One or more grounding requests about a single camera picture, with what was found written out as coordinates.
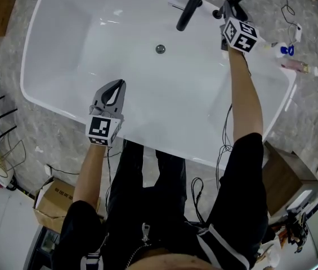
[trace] white stripe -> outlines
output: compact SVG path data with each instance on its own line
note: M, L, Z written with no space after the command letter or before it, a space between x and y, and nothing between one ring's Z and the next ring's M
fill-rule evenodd
M248 270L250 268L250 264L249 261L247 260L247 258L245 258L243 255L241 255L240 253L238 253L234 248L232 248L229 243L227 243L225 241L225 239L223 237L220 236L220 234L214 229L213 224L210 224L209 226L209 231L210 233L216 238L216 240L227 250L231 253L231 255L233 255L237 260L239 260L240 262L242 262L246 269Z
M209 229L207 229L207 228L206 229L202 229L201 231L199 231L198 235L202 236L202 235L205 235L208 232L209 232Z
M219 261L216 259L216 256L215 256L213 250L211 250L209 245L206 244L206 242L200 236L197 235L197 237L198 237L199 244L200 244L201 248L203 249L203 251L205 252L207 257L209 258L211 265L216 267L216 268L221 269Z

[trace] marble floor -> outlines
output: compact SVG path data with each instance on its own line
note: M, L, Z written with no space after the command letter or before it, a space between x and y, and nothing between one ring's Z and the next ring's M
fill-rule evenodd
M66 172L77 173L88 149L88 139L84 135L83 125L57 115L27 101L20 90L20 67L23 56L26 32L37 0L17 0L8 25L7 34L0 38L0 95L5 100L0 104L3 109L17 106L19 109L11 120L7 119L0 127L17 124L17 130L10 134L11 143L23 140L26 148L26 161L16 169L19 184L34 191L47 179L44 165ZM224 0L207 0L220 6ZM244 0L243 6L253 17L261 36L267 41L285 41L289 43L288 24L284 21L280 8L285 0ZM310 0L290 0L296 12L288 17L303 26L303 36L295 45L295 58L318 67L318 8ZM268 140L276 147L295 151L298 156L315 171L318 165L318 77L298 75L297 90L286 111L280 114ZM116 145L110 154L118 153L122 141L116 139ZM111 176L115 174L119 156L110 158ZM16 151L13 158L20 161L22 151ZM144 153L145 185L153 185L158 177L155 152L145 149ZM187 186L191 180L200 176L205 188L199 208L203 217L207 217L216 197L214 169L187 162ZM54 176L75 184L77 175L54 171ZM101 196L105 197L109 185L107 163L104 165ZM186 205L188 219L197 220L188 191Z

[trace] zipper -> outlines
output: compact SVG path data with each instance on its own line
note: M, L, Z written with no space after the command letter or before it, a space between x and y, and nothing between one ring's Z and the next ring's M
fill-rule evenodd
M143 248L146 248L146 247L150 247L152 244L148 244L148 240L149 240L149 231L150 231L150 225L147 225L146 223L143 223L142 224L142 227L141 227L141 230L142 230L142 242L144 242L143 245L141 245L139 248L137 248L131 255L129 261L127 262L126 264L126 267L125 269L129 268L130 264L131 264L131 261L132 259L135 257L136 253L143 249Z

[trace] person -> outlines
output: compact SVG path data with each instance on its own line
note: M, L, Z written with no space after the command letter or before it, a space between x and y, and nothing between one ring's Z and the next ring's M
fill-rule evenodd
M267 228L263 119L243 54L229 48L234 145L213 209L199 226L184 216L185 160L156 151L160 177L143 188L142 145L126 141L105 224L96 214L105 153L91 145L52 256L53 269L250 269Z

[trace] black faucet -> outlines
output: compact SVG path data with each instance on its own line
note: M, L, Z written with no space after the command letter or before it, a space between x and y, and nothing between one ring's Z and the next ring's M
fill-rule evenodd
M184 31L201 0L189 0L176 25L176 29Z
M200 1L201 0L189 0L188 1L183 13L180 16L180 19L176 25L177 30L179 30L179 31L185 30L187 24L189 23L192 15L194 14ZM227 0L227 4L228 4L228 6L230 6L230 8L235 9L235 12L236 12L235 17L237 19L239 19L241 21L247 21L248 16L245 13L245 11L240 7L240 5L239 5L240 1L242 1L242 0ZM220 19L221 16L224 14L223 11L224 11L224 6L221 7L220 10L215 10L214 12L217 12L217 13L213 13L214 17L217 19Z

